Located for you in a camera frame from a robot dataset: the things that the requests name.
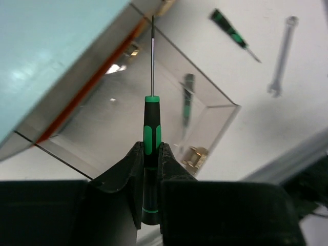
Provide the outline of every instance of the wrench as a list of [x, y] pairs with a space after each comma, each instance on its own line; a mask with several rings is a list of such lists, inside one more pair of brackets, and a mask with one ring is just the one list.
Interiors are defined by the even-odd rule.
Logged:
[[278, 97], [281, 95], [281, 79], [284, 72], [287, 54], [289, 52], [291, 40], [293, 37], [293, 31], [296, 25], [298, 24], [298, 18], [295, 16], [290, 16], [286, 20], [286, 30], [285, 36], [283, 38], [282, 48], [280, 52], [280, 56], [277, 62], [277, 69], [274, 74], [274, 78], [272, 83], [269, 85], [268, 92], [272, 93], [274, 91], [273, 97]]

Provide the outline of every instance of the clear plastic box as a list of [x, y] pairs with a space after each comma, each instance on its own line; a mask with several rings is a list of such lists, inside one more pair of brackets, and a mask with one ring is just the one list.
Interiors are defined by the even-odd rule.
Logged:
[[[122, 55], [60, 131], [40, 144], [91, 178], [121, 160], [136, 141], [142, 141], [144, 101], [150, 94], [150, 30], [135, 46], [138, 54]], [[171, 146], [178, 161], [189, 146], [203, 147], [210, 153], [238, 106], [157, 29], [154, 74], [162, 141]], [[186, 74], [194, 75], [188, 128], [183, 126]]]

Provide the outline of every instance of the precision screwdriver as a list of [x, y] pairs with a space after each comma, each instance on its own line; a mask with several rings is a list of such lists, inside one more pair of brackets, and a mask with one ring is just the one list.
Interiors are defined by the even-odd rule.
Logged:
[[148, 225], [159, 224], [157, 205], [158, 150], [161, 144], [159, 96], [154, 95], [154, 38], [155, 17], [152, 16], [151, 29], [151, 83], [150, 96], [145, 97], [145, 117], [143, 122], [143, 145], [145, 148], [143, 166], [142, 222]]
[[239, 46], [247, 50], [247, 52], [257, 61], [261, 62], [259, 58], [248, 48], [248, 44], [242, 39], [239, 33], [233, 28], [229, 23], [227, 18], [218, 10], [214, 10], [211, 15], [211, 20], [213, 20], [225, 33], [227, 33]]

